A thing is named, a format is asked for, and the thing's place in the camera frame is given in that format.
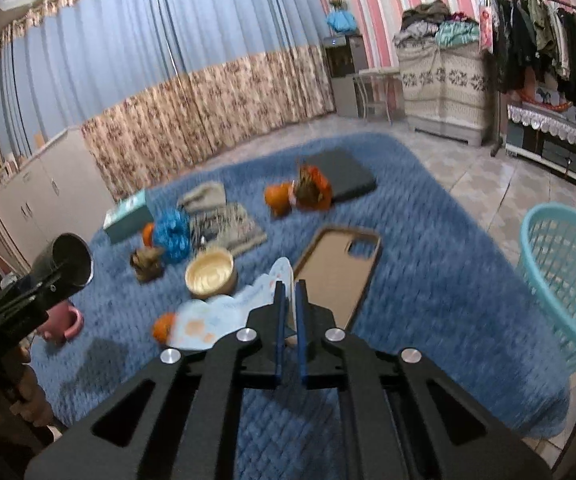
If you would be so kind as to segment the person left hand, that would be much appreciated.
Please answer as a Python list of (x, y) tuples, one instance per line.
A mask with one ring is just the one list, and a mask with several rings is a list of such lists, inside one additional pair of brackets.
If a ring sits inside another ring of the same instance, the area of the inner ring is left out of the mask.
[(29, 349), (18, 347), (10, 359), (19, 375), (12, 380), (10, 396), (0, 391), (0, 431), (11, 432), (17, 426), (23, 429), (27, 422), (33, 427), (52, 426), (54, 413), (30, 365)]

